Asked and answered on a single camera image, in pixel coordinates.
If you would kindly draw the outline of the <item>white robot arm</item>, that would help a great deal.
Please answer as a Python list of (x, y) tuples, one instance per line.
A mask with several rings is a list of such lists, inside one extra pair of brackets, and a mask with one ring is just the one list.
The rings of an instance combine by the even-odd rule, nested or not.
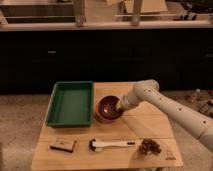
[(213, 153), (213, 119), (164, 96), (153, 79), (134, 83), (117, 102), (116, 108), (128, 111), (142, 101), (157, 107)]

